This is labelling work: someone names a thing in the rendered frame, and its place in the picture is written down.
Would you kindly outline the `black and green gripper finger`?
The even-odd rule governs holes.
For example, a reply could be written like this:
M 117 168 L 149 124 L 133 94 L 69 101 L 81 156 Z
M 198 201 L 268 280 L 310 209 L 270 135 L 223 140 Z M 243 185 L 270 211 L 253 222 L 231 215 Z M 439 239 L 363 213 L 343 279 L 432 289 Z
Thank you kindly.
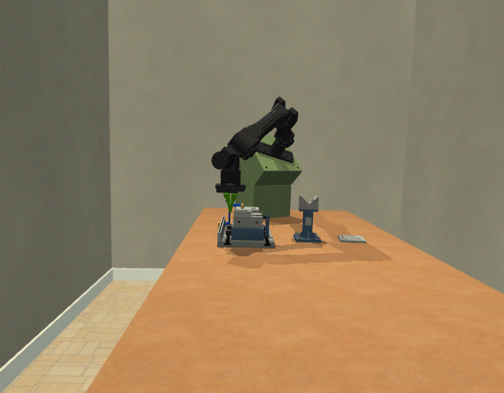
M 230 213 L 230 193 L 224 193 L 225 200 L 227 202 L 229 213 Z
M 238 195 L 238 193 L 231 193 L 230 213 L 232 212 L 233 204 L 234 204 L 234 201 L 235 201 L 237 195 Z

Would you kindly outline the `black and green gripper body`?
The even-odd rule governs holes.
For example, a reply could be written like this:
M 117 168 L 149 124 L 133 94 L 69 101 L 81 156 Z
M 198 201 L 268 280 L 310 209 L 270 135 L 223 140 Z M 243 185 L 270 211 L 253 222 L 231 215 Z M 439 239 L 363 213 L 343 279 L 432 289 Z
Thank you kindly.
M 238 193 L 238 192 L 244 192 L 245 189 L 246 189 L 246 184 L 240 184 L 240 186 L 235 186 L 234 190 L 226 190 L 225 186 L 220 185 L 220 183 L 216 184 L 216 192 Z

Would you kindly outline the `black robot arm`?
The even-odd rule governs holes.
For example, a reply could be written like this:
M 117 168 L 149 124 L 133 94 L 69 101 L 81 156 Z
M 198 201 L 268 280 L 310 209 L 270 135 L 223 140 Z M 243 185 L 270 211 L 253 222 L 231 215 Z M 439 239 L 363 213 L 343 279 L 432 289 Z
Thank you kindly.
M 226 190 L 234 190 L 235 186 L 240 186 L 241 170 L 233 170 L 239 169 L 239 157 L 247 160 L 257 151 L 290 163 L 294 162 L 293 153 L 284 149 L 294 143 L 294 133 L 291 128 L 297 123 L 298 112 L 292 107 L 289 110 L 284 107 L 285 100 L 282 97 L 277 97 L 272 110 L 267 115 L 237 132 L 229 141 L 227 147 L 223 147 L 221 151 L 212 156 L 211 163 L 216 169 L 229 169 L 220 171 L 220 185 L 225 186 Z M 273 144 L 269 145 L 261 142 L 275 127 L 274 137 L 276 139 Z

